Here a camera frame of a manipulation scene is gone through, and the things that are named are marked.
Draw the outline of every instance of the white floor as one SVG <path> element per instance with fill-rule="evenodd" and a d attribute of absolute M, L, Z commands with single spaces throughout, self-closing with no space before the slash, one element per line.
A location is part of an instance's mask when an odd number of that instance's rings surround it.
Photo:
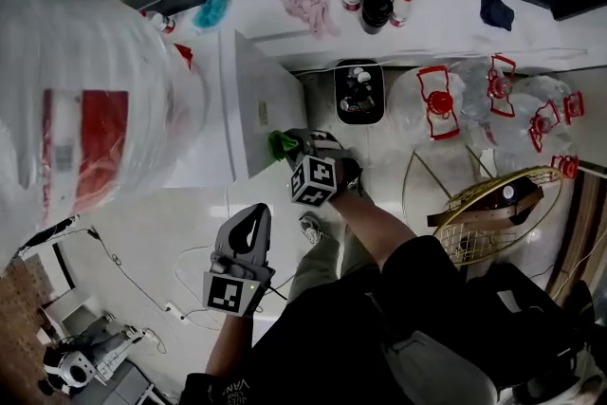
<path fill-rule="evenodd" d="M 386 71 L 390 84 L 397 72 Z M 346 147 L 352 147 L 365 167 L 363 185 L 384 210 L 408 222 L 418 234 L 431 233 L 426 215 L 440 212 L 446 196 L 419 164 L 414 161 L 403 192 L 403 179 L 411 150 L 398 141 L 390 121 L 384 118 L 372 127 L 345 127 L 334 116 L 330 78 L 309 75 L 304 80 L 309 125 L 332 132 Z M 421 151 L 424 160 L 443 181 L 448 191 L 457 193 L 478 180 L 469 156 L 461 144 L 448 144 L 437 151 Z M 289 169 L 285 162 L 276 162 L 249 181 L 238 182 L 225 189 L 165 190 L 135 201 L 116 201 L 83 216 L 80 227 L 94 225 L 110 253 L 121 261 L 122 269 L 155 301 L 164 307 L 172 302 L 183 312 L 201 307 L 202 274 L 209 267 L 212 249 L 187 252 L 188 249 L 212 246 L 220 225 L 229 215 L 244 207 L 265 202 L 272 219 L 269 263 L 276 268 L 274 286 L 288 280 L 297 262 L 309 248 L 297 224 L 304 209 L 289 201 L 287 181 Z M 561 235 L 571 198 L 571 185 L 566 185 L 558 207 L 532 234 L 532 238 L 507 258 L 523 272 L 534 275 L 545 271 L 553 262 L 561 244 Z M 554 200 L 554 188 L 546 191 L 542 205 Z M 403 200 L 406 214 L 403 211 Z M 326 207 L 320 211 L 327 228 L 340 237 L 343 225 L 338 215 Z M 217 336 L 222 315 L 214 312 L 194 313 L 192 324 L 180 322 L 170 313 L 162 312 L 136 287 L 123 277 L 106 256 L 100 242 L 80 232 L 68 236 L 62 250 L 77 286 L 95 294 L 101 306 L 120 321 L 151 328 L 163 341 L 156 346 L 142 341 L 132 347 L 132 359 L 156 385 L 177 397 L 188 373 L 203 371 Z M 481 272 L 487 265 L 472 269 Z M 195 294 L 175 277 L 175 272 Z M 549 272 L 535 281 L 545 285 Z M 281 291 L 288 294 L 289 284 Z M 256 316 L 256 337 L 259 337 L 281 314 L 285 302 L 275 294 L 267 295 L 261 304 L 263 312 Z"/>

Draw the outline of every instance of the pink cloth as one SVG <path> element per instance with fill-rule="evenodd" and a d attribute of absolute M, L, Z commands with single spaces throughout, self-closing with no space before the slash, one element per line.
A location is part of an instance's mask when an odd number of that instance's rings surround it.
<path fill-rule="evenodd" d="M 286 13 L 309 25 L 312 35 L 322 37 L 325 32 L 340 35 L 340 28 L 329 18 L 330 0 L 281 0 Z"/>

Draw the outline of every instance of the black shirt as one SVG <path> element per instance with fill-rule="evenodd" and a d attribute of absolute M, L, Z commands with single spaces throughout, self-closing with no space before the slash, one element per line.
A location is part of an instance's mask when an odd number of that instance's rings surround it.
<path fill-rule="evenodd" d="M 179 403 L 410 403 L 382 345 L 420 329 L 453 349 L 453 328 L 444 322 L 463 288 L 439 242 L 415 238 L 390 256 L 381 274 L 362 270 L 306 290 L 257 342 L 237 376 L 190 374 Z"/>

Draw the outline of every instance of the sneaker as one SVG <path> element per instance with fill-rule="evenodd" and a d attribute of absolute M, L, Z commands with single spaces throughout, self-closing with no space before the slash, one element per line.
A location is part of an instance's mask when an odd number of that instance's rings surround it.
<path fill-rule="evenodd" d="M 312 245 L 319 243 L 324 236 L 321 222 L 311 212 L 307 212 L 300 218 L 300 228 Z"/>

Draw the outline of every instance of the human arm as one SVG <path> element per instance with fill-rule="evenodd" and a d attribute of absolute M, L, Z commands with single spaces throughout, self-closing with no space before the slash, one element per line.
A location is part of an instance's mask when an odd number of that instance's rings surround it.
<path fill-rule="evenodd" d="M 371 253 L 379 269 L 398 247 L 415 238 L 415 233 L 402 221 L 358 194 L 344 191 L 330 202 Z"/>
<path fill-rule="evenodd" d="M 253 318 L 227 315 L 211 351 L 206 373 L 230 377 L 239 368 L 251 348 Z"/>

